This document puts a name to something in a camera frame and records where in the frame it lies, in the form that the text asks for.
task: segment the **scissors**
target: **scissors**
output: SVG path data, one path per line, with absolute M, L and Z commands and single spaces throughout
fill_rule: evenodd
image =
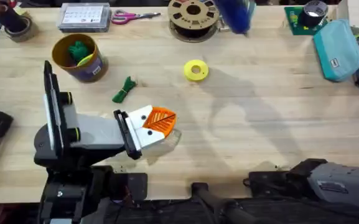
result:
M 135 14 L 135 13 L 128 13 L 124 10 L 115 10 L 113 18 L 111 22 L 117 25 L 124 25 L 127 24 L 131 20 L 135 19 L 143 19 L 143 18 L 153 18 L 155 16 L 160 16 L 160 12 L 152 12 L 152 13 L 145 13 L 145 14 Z

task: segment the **small box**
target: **small box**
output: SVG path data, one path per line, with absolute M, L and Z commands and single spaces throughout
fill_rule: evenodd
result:
M 63 3 L 57 27 L 62 32 L 107 32 L 110 17 L 108 3 Z

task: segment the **spool center hole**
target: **spool center hole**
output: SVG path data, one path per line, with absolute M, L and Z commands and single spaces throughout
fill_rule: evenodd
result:
M 192 72 L 193 72 L 194 74 L 198 74 L 198 73 L 200 73 L 201 71 L 202 71 L 202 68 L 200 68 L 200 66 L 198 66 L 198 65 L 195 65 L 195 66 L 192 67 Z
M 201 9 L 199 6 L 190 5 L 190 6 L 187 6 L 186 11 L 190 15 L 198 15 L 201 12 Z

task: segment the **light blue bag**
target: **light blue bag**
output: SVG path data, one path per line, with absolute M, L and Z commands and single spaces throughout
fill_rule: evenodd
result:
M 314 35 L 324 77 L 341 82 L 359 69 L 359 45 L 346 19 L 328 23 Z

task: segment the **wooden table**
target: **wooden table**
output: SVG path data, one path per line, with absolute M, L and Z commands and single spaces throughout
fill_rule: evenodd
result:
M 84 84 L 53 63 L 60 88 L 74 95 L 77 111 L 107 118 L 116 109 L 145 105 L 177 113 L 178 145 L 163 143 L 133 161 L 107 159 L 118 172 L 146 172 L 148 198 L 186 198 L 205 181 L 223 197 L 247 195 L 242 180 L 252 170 L 288 168 L 314 157 L 359 166 L 359 89 L 322 78 L 311 36 L 283 27 L 282 7 L 258 7 L 249 36 L 215 34 L 190 44 L 173 38 L 164 7 L 130 8 L 162 16 L 90 34 L 109 61 L 108 73 Z M 21 44 L 0 34 L 0 111 L 15 120 L 0 144 L 0 203 L 38 202 L 47 178 L 33 162 L 33 138 L 45 124 L 43 61 L 63 37 L 58 9 L 29 9 L 40 34 Z M 200 83 L 183 66 L 202 59 L 210 67 Z M 112 96 L 124 79 L 138 86 L 122 104 Z

